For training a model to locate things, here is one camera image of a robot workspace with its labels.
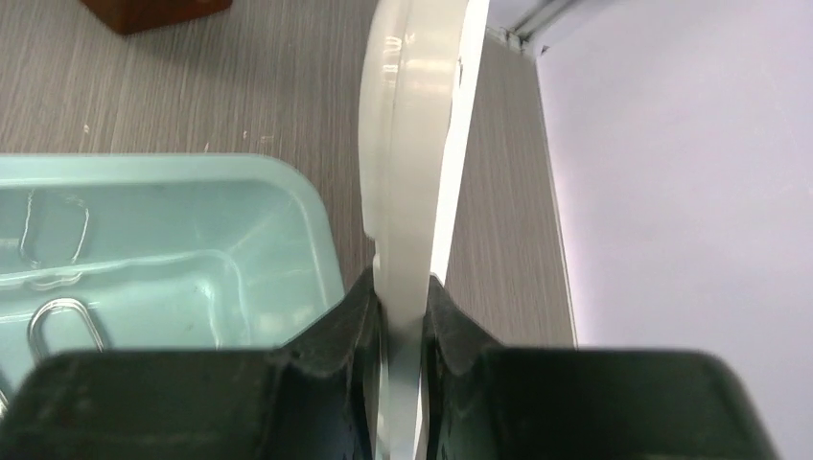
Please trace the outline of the white tub lid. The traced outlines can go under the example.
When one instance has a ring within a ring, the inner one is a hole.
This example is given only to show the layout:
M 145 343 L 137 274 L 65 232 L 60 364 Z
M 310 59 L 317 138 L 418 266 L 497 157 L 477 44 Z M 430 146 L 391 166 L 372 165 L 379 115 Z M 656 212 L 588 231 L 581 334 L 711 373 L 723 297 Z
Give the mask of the white tub lid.
M 423 320 L 430 280 L 447 275 L 488 12 L 485 1 L 382 1 L 370 26 L 358 140 L 385 320 L 379 459 L 417 453 Z

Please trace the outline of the metal crucible tongs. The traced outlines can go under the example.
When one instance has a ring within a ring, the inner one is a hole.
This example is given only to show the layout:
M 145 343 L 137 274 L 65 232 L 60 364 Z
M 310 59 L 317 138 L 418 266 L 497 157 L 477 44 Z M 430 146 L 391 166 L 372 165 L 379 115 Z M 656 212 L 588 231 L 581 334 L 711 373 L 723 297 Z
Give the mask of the metal crucible tongs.
M 1 301 L 1 414 L 43 359 L 71 350 L 104 351 L 103 328 L 78 299 L 9 297 Z

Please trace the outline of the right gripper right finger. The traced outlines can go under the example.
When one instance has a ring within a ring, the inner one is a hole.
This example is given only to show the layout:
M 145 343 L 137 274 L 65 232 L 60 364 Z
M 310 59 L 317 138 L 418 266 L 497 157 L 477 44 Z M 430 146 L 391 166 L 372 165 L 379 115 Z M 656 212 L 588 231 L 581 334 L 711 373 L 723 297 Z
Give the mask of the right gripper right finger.
M 775 459 L 741 380 L 686 350 L 500 343 L 431 280 L 429 459 Z

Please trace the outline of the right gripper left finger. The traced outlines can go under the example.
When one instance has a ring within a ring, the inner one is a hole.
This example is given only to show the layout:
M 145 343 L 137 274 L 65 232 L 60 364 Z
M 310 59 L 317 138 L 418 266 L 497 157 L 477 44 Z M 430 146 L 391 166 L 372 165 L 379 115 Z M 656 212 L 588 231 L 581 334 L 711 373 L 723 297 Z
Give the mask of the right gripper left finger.
M 366 269 L 275 349 L 72 352 L 25 379 L 5 459 L 371 459 L 382 313 Z

